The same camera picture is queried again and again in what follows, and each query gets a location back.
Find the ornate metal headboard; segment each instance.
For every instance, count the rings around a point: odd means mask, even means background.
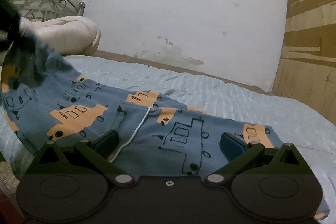
[[[10,0],[21,15],[31,21],[46,21],[63,16],[83,16],[85,3],[76,7],[70,0]]]

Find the mattress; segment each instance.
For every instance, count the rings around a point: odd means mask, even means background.
[[[324,190],[330,208],[323,224],[336,223],[336,126],[294,99],[261,95],[203,75],[176,73],[141,64],[98,57],[68,56],[83,75],[103,85],[137,91],[154,89],[210,115],[273,127],[283,142],[292,142]],[[14,172],[22,174],[33,156],[5,121],[0,106],[0,151]]]

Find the black device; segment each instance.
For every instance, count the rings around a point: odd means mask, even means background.
[[[206,178],[126,174],[96,142],[48,141],[17,188],[24,223],[317,223],[322,188],[293,144],[224,138],[230,162]]]

